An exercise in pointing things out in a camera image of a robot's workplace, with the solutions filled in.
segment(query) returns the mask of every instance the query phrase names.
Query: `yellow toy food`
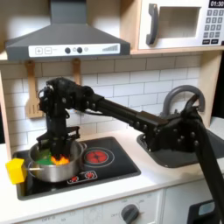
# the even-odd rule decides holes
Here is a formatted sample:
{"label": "yellow toy food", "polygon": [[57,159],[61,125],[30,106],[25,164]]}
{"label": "yellow toy food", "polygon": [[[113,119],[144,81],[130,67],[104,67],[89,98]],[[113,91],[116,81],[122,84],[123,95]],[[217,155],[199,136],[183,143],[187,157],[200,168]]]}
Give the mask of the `yellow toy food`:
{"label": "yellow toy food", "polygon": [[25,169],[25,161],[21,158],[13,158],[6,164],[6,169],[13,185],[25,182],[27,170]]}

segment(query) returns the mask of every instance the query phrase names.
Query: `silver pot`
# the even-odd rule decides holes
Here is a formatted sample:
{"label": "silver pot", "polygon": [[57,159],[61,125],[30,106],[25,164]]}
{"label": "silver pot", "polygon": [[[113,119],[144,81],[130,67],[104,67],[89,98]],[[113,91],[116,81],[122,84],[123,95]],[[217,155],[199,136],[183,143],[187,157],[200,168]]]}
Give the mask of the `silver pot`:
{"label": "silver pot", "polygon": [[71,146],[71,158],[69,164],[62,165],[44,165],[38,164],[39,146],[35,144],[30,149],[30,159],[32,168],[30,171],[37,179],[45,182],[56,183],[68,180],[76,176],[81,170],[81,157],[84,151],[84,145],[73,141]]}

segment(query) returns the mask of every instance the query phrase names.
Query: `black stovetop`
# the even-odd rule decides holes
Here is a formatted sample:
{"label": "black stovetop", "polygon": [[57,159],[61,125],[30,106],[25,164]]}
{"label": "black stovetop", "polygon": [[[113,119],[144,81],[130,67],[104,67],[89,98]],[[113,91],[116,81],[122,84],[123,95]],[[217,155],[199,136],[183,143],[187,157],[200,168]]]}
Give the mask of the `black stovetop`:
{"label": "black stovetop", "polygon": [[[87,145],[83,154],[82,171],[76,177],[60,183],[46,183],[29,172],[24,183],[17,185],[20,200],[35,199],[55,193],[63,193],[82,187],[98,185],[139,175],[141,172],[113,137],[83,142]],[[28,150],[16,152],[14,158],[24,158],[28,167],[31,162]]]}

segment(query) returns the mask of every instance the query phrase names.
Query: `gray faucet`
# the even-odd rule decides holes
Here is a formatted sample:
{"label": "gray faucet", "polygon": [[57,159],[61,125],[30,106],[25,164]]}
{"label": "gray faucet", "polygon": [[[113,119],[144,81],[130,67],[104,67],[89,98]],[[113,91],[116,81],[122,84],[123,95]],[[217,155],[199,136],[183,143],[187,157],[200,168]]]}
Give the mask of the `gray faucet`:
{"label": "gray faucet", "polygon": [[175,87],[164,99],[164,107],[163,112],[161,113],[162,117],[168,116],[170,114],[170,107],[172,99],[175,95],[182,93],[182,92],[191,92],[199,96],[199,111],[204,112],[206,107],[206,100],[205,96],[202,94],[202,92],[193,86],[179,86]]}

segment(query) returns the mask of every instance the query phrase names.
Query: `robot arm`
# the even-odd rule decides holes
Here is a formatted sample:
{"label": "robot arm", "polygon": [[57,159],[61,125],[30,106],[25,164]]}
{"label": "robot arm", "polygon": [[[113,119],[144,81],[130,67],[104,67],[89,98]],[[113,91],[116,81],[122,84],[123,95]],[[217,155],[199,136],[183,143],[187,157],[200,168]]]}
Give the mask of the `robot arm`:
{"label": "robot arm", "polygon": [[[67,128],[69,114],[66,109],[84,113],[90,109],[101,112],[98,116],[112,116],[143,132],[147,151],[172,149],[196,152],[224,223],[224,181],[198,108],[193,106],[199,98],[197,95],[188,101],[180,114],[161,118],[108,101],[95,94],[91,87],[82,87],[64,78],[49,80],[46,84],[47,87],[39,93],[39,107],[46,114],[47,124],[47,132],[38,138],[40,148],[44,147],[42,140],[48,140],[47,147],[50,147],[56,159],[60,159],[61,155],[69,157],[71,142],[79,137],[79,132],[77,127]],[[76,131],[76,134],[69,135],[72,131]]]}

